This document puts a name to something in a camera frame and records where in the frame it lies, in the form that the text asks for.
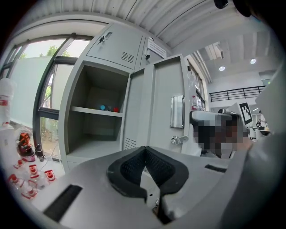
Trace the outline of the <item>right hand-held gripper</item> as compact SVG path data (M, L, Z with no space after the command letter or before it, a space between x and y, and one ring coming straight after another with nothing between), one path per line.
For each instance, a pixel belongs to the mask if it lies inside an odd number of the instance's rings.
M253 123L247 102L236 102L224 109L223 114L202 110L193 110L189 113L189 122L193 126L197 143L222 143L227 135L227 125L231 124L232 120L243 125Z

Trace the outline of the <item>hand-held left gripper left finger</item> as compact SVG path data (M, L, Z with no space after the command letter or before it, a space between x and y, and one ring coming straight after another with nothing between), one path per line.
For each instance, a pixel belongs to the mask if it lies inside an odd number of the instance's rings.
M34 207L54 225L160 225L140 187L143 147L81 163L40 192Z

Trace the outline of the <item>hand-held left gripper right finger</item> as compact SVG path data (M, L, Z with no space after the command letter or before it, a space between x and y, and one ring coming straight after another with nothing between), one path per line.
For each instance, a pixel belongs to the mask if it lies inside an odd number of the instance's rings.
M218 184L229 163L145 147L145 223L169 223L184 216Z

